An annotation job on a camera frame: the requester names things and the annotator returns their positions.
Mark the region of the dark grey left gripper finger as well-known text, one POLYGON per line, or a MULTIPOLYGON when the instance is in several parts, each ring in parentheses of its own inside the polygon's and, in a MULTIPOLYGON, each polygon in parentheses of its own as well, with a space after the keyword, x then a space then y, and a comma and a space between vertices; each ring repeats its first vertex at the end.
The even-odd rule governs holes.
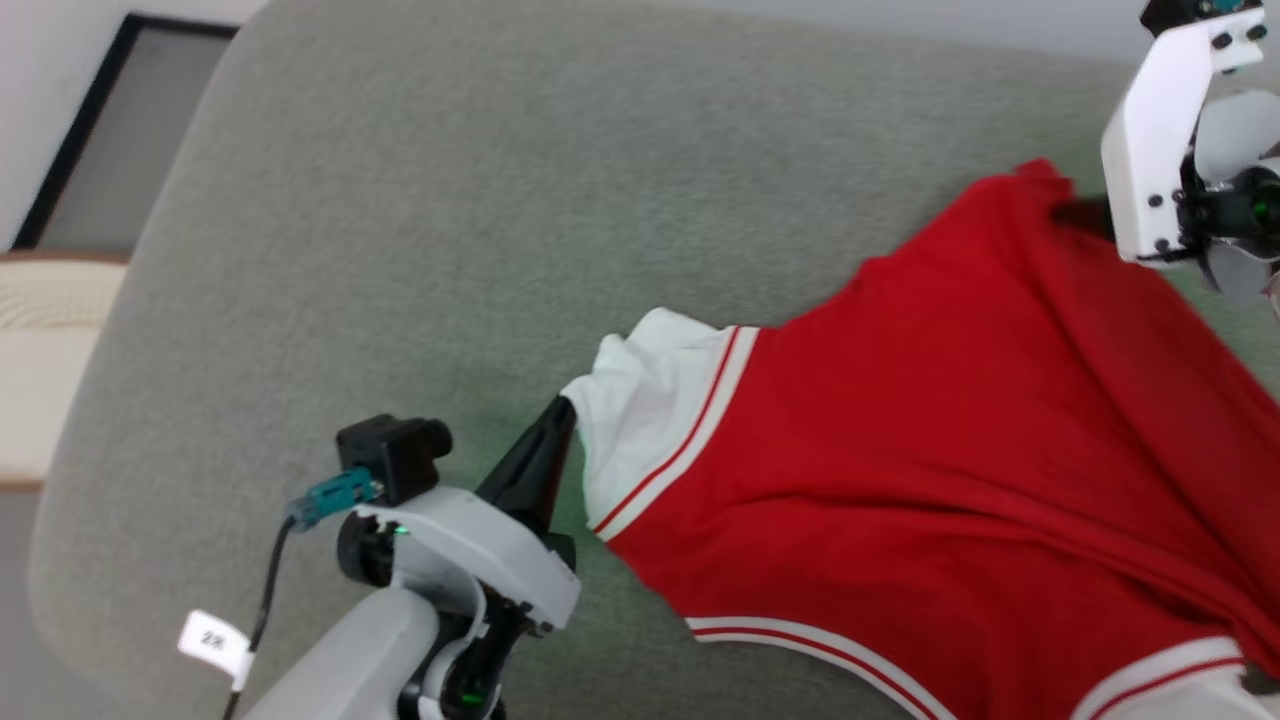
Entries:
POLYGON ((549 536, 575 427, 573 405, 563 396, 552 400, 476 488, 476 496, 536 537, 549 536))

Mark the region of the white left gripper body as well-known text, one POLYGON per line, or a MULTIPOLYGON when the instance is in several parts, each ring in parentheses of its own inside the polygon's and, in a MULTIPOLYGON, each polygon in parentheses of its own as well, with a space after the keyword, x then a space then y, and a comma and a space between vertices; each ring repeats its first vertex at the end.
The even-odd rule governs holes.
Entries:
POLYGON ((434 614, 393 688, 393 720, 506 720, 503 674, 517 643, 563 630, 582 589, 572 538, 466 489, 357 507, 337 557, 351 580, 406 591, 434 614))

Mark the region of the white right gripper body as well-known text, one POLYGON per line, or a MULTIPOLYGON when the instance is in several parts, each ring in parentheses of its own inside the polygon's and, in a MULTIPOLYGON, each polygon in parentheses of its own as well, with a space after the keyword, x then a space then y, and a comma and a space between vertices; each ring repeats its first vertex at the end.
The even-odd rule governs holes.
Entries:
POLYGON ((1165 31, 1101 140, 1121 258, 1164 266, 1233 251, 1271 263, 1271 95, 1215 96, 1263 60, 1263 6, 1165 31))

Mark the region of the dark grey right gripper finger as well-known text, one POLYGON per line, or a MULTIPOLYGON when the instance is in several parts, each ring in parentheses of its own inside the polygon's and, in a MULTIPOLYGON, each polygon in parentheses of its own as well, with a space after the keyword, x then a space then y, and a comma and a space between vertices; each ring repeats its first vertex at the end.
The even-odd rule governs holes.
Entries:
POLYGON ((1116 241, 1110 200, 1106 193, 1059 202, 1053 206, 1051 218, 1059 225, 1093 234, 1106 242, 1116 241))

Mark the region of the red white sports jersey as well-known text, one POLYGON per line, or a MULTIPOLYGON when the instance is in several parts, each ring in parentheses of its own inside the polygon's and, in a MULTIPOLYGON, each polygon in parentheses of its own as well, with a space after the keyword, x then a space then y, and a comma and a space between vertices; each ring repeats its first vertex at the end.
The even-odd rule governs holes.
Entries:
POLYGON ((1280 720, 1280 404, 1074 196, 1029 161, 782 325, 607 336, 563 392, 595 536, 915 720, 1280 720))

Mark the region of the grey-green fabric sofa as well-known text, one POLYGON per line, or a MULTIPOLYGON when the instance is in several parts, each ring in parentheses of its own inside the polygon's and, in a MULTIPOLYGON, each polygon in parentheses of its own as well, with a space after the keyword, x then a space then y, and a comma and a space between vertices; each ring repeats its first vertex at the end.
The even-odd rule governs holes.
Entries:
POLYGON ((440 418, 477 482, 653 307, 782 322, 1033 158, 1097 190, 1133 70, 648 0, 271 0, 73 402, 35 625, 131 717, 218 720, 186 615, 253 623, 342 427, 440 418))

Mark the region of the cream perforated panel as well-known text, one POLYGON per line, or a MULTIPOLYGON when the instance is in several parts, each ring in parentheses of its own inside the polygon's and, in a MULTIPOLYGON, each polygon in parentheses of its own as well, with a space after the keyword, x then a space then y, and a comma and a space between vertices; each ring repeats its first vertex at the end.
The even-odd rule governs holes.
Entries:
POLYGON ((0 493, 42 487, 128 259, 0 254, 0 493))

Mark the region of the black framed grey panel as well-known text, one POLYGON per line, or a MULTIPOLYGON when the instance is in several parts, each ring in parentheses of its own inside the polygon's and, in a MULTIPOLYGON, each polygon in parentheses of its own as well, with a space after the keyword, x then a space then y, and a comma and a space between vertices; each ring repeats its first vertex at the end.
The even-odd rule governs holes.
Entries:
POLYGON ((125 14, 9 250, 132 255, 238 29, 125 14))

